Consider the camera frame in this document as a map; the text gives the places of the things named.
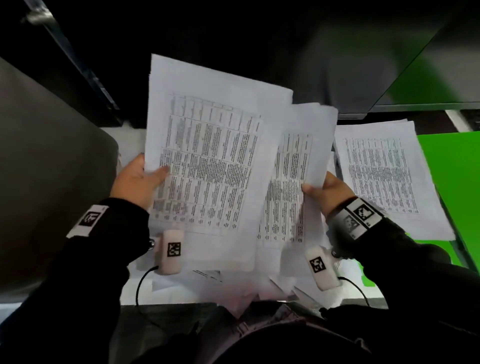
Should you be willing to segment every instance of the person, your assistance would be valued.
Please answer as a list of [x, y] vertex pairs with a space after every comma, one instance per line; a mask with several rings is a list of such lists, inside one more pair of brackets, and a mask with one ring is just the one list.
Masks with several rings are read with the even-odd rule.
[[[143, 155], [121, 171], [110, 197], [73, 228], [47, 278], [0, 326], [0, 363], [108, 362], [127, 265], [149, 248], [147, 209], [167, 175], [167, 167], [146, 174]], [[216, 363], [445, 359], [474, 353], [480, 344], [475, 272], [450, 264], [438, 247], [415, 243], [331, 173], [322, 188], [302, 189], [326, 216], [334, 250], [364, 266], [388, 309], [343, 305], [322, 310], [316, 329], [295, 315], [296, 323], [246, 336], [242, 332]], [[339, 221], [348, 221], [347, 227]], [[199, 363], [202, 343], [195, 335], [172, 339], [137, 362]]]

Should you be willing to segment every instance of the white paper sheet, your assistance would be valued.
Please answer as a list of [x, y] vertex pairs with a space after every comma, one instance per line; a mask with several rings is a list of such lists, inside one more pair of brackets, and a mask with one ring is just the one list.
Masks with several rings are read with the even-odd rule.
[[343, 180], [418, 240], [453, 240], [412, 122], [340, 125]]
[[187, 269], [252, 270], [292, 91], [152, 55], [145, 168], [170, 165], [152, 234], [185, 230]]
[[[303, 201], [300, 186], [303, 182], [323, 184], [336, 119], [337, 110], [330, 106], [292, 105], [258, 228], [256, 272], [279, 273], [282, 265], [288, 271], [297, 271], [296, 262], [301, 261], [297, 257], [305, 260], [305, 244], [321, 241], [320, 210], [313, 201]], [[306, 262], [303, 263], [302, 268], [309, 272]]]

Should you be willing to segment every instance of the white sensor device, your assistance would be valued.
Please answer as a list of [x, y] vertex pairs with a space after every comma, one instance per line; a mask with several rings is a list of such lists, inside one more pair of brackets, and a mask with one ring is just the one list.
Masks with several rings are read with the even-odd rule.
[[327, 249], [319, 245], [307, 247], [305, 258], [319, 290], [326, 291], [340, 286], [333, 267], [333, 257]]
[[154, 248], [157, 274], [168, 276], [181, 272], [183, 237], [182, 230], [165, 230], [162, 233]]

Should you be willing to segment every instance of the finger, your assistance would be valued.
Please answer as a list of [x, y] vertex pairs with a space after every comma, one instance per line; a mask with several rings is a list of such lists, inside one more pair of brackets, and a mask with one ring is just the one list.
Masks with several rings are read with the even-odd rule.
[[153, 187], [157, 187], [165, 180], [165, 178], [167, 178], [168, 170], [168, 166], [163, 166], [148, 176], [148, 179], [152, 182]]
[[330, 173], [330, 172], [327, 171], [323, 188], [325, 189], [325, 188], [333, 187], [333, 186], [337, 185], [339, 182], [341, 183], [342, 180], [335, 177], [335, 175], [333, 173]]
[[132, 172], [143, 172], [145, 166], [145, 154], [140, 153], [129, 164], [127, 164], [124, 170]]
[[320, 199], [323, 195], [323, 190], [321, 188], [313, 187], [311, 184], [308, 183], [302, 183], [301, 189], [303, 193], [305, 193], [307, 196], [310, 196], [318, 203], [320, 202]]

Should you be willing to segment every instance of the hand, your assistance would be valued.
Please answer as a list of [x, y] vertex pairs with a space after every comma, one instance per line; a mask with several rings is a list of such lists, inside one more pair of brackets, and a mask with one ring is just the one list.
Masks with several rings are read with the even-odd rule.
[[153, 203], [153, 191], [168, 176], [168, 166], [147, 174], [144, 165], [143, 153], [127, 164], [115, 179], [110, 197], [122, 198], [148, 210]]
[[318, 203], [325, 217], [339, 204], [351, 197], [355, 197], [350, 187], [330, 172], [327, 172], [323, 188], [303, 183], [301, 189], [307, 196], [310, 196]]

